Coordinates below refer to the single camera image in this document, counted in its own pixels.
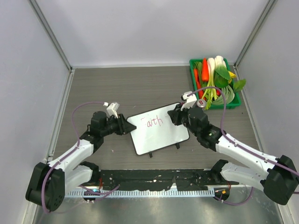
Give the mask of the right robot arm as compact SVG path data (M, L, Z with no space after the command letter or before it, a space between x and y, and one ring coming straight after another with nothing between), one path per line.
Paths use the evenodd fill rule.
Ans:
M177 104L167 113L174 125L186 127L201 146L243 164L240 167L219 160L211 172L214 183L229 181L248 185L262 191L270 200L280 205L287 205L295 194L299 174L291 158L285 155L275 157L241 143L223 129L212 125L199 107L185 109Z

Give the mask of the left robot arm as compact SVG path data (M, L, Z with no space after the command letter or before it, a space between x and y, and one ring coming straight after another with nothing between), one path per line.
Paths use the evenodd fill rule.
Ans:
M47 164L40 162L34 167L26 200L42 206L46 212L52 212L77 186L85 183L95 186L100 179L99 167L85 159L101 147L104 137L125 135L135 129L136 126L129 123L123 114L108 117L105 112L95 112L87 130L72 148Z

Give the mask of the white whiteboard black frame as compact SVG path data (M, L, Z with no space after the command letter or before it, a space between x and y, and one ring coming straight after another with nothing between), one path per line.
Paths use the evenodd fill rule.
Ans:
M151 153L190 138L187 128L174 125L167 113L177 104L175 102L127 118L129 123L136 126L130 134L137 155Z

